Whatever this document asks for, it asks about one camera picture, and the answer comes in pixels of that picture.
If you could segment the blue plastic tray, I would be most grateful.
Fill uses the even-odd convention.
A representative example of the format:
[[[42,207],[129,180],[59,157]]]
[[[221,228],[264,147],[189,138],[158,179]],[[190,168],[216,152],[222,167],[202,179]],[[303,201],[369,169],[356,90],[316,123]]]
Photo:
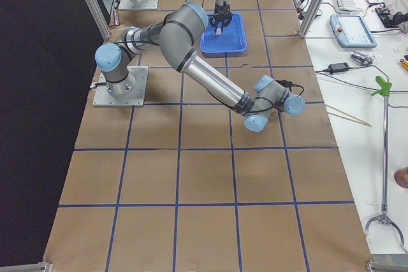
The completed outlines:
[[[201,34],[200,50],[205,57],[210,58],[244,56],[247,52],[247,40],[242,15],[233,13],[229,26],[219,34],[208,25]]]

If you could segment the black power adapter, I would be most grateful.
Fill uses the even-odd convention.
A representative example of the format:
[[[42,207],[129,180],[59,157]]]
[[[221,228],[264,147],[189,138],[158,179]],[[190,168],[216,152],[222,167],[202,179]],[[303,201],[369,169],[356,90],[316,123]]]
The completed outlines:
[[[350,67],[349,67],[348,63],[346,63],[346,62],[334,63],[334,64],[330,64],[328,66],[328,72],[330,74],[346,72],[349,69],[350,69]]]

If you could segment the blue teach pendant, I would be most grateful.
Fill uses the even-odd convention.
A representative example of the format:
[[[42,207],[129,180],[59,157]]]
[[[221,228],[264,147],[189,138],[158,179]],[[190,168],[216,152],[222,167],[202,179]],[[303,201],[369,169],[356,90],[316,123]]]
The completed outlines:
[[[343,48],[375,48],[377,42],[360,15],[331,15],[330,26]]]

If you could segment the plastic bag with parts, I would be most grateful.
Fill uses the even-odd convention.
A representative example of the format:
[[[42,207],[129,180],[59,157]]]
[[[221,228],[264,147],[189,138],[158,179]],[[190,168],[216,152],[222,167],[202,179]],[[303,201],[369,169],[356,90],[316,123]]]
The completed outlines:
[[[362,51],[354,51],[351,53],[350,58],[357,64],[361,66],[371,65],[375,59],[374,55],[370,55]]]

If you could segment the wooden chopstick upper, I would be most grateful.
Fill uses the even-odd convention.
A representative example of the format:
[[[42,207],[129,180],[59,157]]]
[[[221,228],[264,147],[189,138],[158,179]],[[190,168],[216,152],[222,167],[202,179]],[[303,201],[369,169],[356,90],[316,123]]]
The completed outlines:
[[[342,115],[344,117],[349,117],[349,118],[352,118],[352,119],[355,119],[355,120],[362,121],[362,122],[366,123],[365,126],[372,127],[372,125],[370,123],[368,123],[368,122],[366,122],[366,121],[364,121],[364,120],[362,120],[362,119],[360,119],[360,118],[358,118],[358,117],[356,117],[356,116],[354,116],[354,115],[352,115],[350,113],[344,112],[344,111],[342,111],[342,110],[340,110],[338,108],[330,106],[329,104],[325,104],[325,106],[326,106],[326,109],[328,110],[328,112],[338,114],[338,115]]]

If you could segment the wooden chopstick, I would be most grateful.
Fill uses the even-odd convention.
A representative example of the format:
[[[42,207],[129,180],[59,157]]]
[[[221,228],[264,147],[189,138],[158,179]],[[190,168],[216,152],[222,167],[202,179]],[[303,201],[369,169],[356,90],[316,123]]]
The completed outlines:
[[[361,125],[366,125],[366,123],[364,123],[362,121],[355,120],[355,119],[352,119],[352,118],[349,118],[349,117],[344,117],[342,115],[334,114],[334,113],[331,113],[331,112],[328,112],[328,114],[331,115],[331,116],[334,116],[334,117],[338,117],[338,118],[350,121],[350,122],[354,122],[354,123],[361,124]]]
[[[368,123],[368,122],[366,122],[366,121],[364,121],[364,120],[362,120],[362,119],[360,119],[360,118],[358,118],[358,117],[356,117],[356,116],[354,116],[354,115],[352,115],[350,113],[344,112],[344,111],[342,111],[342,110],[340,110],[338,108],[330,106],[329,104],[325,104],[325,106],[326,106],[326,109],[328,110],[328,112],[338,114],[338,115],[342,115],[344,117],[349,117],[349,118],[352,118],[352,119],[355,119],[355,120],[362,121],[362,122],[366,123],[365,126],[372,127],[372,125],[370,123]]]

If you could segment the wooden chopstick lower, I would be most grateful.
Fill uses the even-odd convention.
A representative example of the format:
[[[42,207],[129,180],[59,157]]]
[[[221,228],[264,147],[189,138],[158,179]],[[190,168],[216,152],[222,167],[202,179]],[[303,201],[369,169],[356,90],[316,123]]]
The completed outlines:
[[[355,120],[355,119],[352,119],[352,118],[349,118],[349,117],[344,117],[342,115],[334,114],[334,113],[331,113],[331,112],[328,112],[328,114],[331,115],[331,116],[334,116],[334,117],[338,117],[338,118],[350,121],[350,122],[354,122],[354,123],[361,124],[361,125],[366,125],[366,123],[364,123],[362,121]]]

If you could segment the green handled reacher grabber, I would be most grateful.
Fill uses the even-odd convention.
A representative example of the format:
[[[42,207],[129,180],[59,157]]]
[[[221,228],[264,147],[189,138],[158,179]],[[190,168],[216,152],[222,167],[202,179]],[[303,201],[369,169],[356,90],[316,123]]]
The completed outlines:
[[[389,122],[389,116],[388,116],[389,103],[388,102],[389,102],[389,96],[390,96],[392,83],[389,82],[388,79],[385,80],[382,76],[379,76],[379,75],[376,76],[375,82],[378,84],[379,89],[376,90],[374,93],[372,93],[371,96],[375,96],[379,94],[380,96],[383,97],[382,202],[381,202],[380,214],[374,217],[371,217],[367,221],[367,223],[365,224],[364,233],[365,233],[365,236],[368,236],[370,226],[376,222],[386,227],[391,226],[398,233],[398,236],[400,239],[400,243],[399,243],[400,248],[402,249],[404,253],[407,253],[407,249],[405,247],[404,235],[401,229],[388,216],[388,122]]]

